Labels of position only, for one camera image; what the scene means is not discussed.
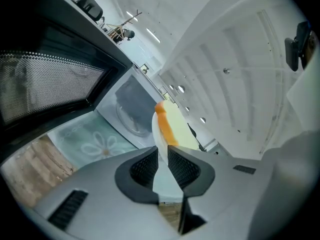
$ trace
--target wooden surface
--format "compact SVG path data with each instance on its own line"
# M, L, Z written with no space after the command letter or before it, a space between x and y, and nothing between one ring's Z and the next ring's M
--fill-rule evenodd
M158 209L170 225L178 231L182 203L159 203Z
M0 168L16 200L31 208L75 170L47 135L16 152Z

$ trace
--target orange part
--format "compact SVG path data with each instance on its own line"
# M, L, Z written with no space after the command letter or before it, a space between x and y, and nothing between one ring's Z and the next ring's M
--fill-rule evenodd
M155 106L155 112L158 117L158 125L168 145L179 146L171 126L167 120L167 112L164 108L164 102L161 101Z

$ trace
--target black chair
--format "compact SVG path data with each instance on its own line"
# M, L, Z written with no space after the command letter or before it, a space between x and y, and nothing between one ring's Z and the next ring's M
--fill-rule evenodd
M104 11L95 0L80 0L76 5L95 22L100 20L104 14Z

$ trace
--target black vent grille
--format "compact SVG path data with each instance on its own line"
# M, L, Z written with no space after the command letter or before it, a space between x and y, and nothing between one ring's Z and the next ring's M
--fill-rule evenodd
M179 187L183 190L190 183L195 181L200 173L200 167L185 159L177 152L168 148L169 169L172 172Z
M0 111L4 124L85 100L103 72L101 68L58 56L0 51Z
M152 190L157 170L158 149L133 164L130 168L130 175L136 183Z
M233 167L233 169L246 174L254 174L256 172L255 168L251 168L243 165L236 165L235 167Z
M61 230L65 230L75 216L88 193L74 190L49 218L49 222Z

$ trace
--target ceiling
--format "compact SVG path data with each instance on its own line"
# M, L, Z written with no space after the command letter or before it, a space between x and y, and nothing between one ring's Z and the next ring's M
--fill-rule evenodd
M223 3L230 6L208 17ZM302 21L290 0L210 0L159 75L183 114L205 118L233 156L261 159L302 131L287 92L303 70L289 69L284 44Z
M133 23L148 40L146 47L165 58L162 84L194 127L205 127L233 156L261 159L265 150L302 131L287 92L303 70L289 69L284 40L294 38L297 24L305 19L291 0L116 4L124 18L126 11L142 12Z
M134 27L155 45L164 58L168 58L184 32L209 0L116 0L123 18L127 11L135 14ZM161 41L158 43L148 32L149 28Z

